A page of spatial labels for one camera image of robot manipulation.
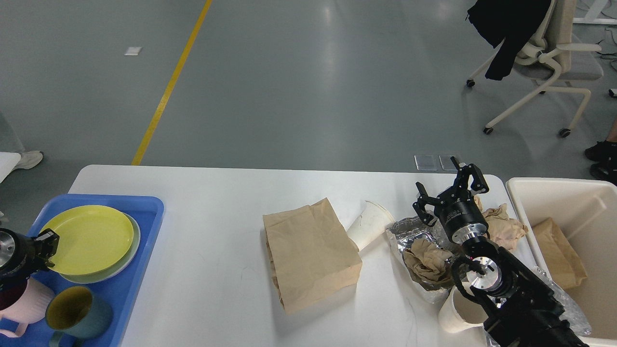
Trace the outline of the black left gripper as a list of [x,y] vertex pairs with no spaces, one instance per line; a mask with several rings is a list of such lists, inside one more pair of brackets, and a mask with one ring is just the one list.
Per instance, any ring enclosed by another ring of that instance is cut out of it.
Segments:
[[59,246],[60,236],[45,229],[36,237],[27,237],[9,229],[0,230],[0,286],[13,287],[26,281],[37,268],[51,268],[50,260]]

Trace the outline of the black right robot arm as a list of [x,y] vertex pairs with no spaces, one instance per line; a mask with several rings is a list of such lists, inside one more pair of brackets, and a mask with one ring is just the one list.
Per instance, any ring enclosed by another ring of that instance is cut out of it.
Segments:
[[457,171],[453,185],[432,197],[417,182],[413,207],[423,224],[440,222],[448,240],[460,245],[453,280],[487,314],[485,332],[501,347],[583,347],[569,321],[561,319],[565,309],[554,290],[489,239],[489,225],[473,199],[489,191],[480,169],[454,156],[450,160]]

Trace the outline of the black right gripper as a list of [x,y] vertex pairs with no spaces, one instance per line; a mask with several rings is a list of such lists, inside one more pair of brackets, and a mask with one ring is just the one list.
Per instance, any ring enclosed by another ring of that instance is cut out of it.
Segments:
[[[470,239],[487,236],[488,223],[474,198],[475,195],[487,193],[489,186],[478,166],[462,163],[456,156],[451,156],[450,160],[457,169],[452,195],[429,196],[425,186],[416,182],[419,195],[413,208],[423,224],[433,227],[438,218],[448,239],[463,244]],[[437,218],[426,211],[427,205],[435,207]]]

